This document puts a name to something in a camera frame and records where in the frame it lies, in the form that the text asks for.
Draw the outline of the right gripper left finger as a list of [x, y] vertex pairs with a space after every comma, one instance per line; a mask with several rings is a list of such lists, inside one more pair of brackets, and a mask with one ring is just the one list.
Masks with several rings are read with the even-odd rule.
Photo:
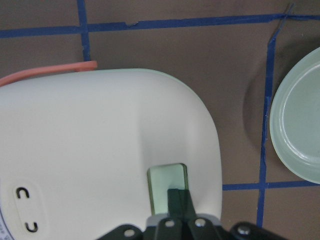
[[168, 213], [163, 217], [154, 216], [156, 225], [149, 225], [145, 231], [134, 225], [123, 224], [106, 233], [101, 240], [179, 240], [182, 237], [183, 223], [181, 191], [169, 189], [167, 191]]

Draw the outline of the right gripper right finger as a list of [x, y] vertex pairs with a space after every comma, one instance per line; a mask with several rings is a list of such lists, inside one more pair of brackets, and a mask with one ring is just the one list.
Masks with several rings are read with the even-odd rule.
[[194, 240], [284, 240], [283, 236], [249, 222], [236, 223], [230, 230], [214, 224], [208, 217], [197, 215], [190, 191], [178, 191], [182, 209], [182, 219], [186, 221]]

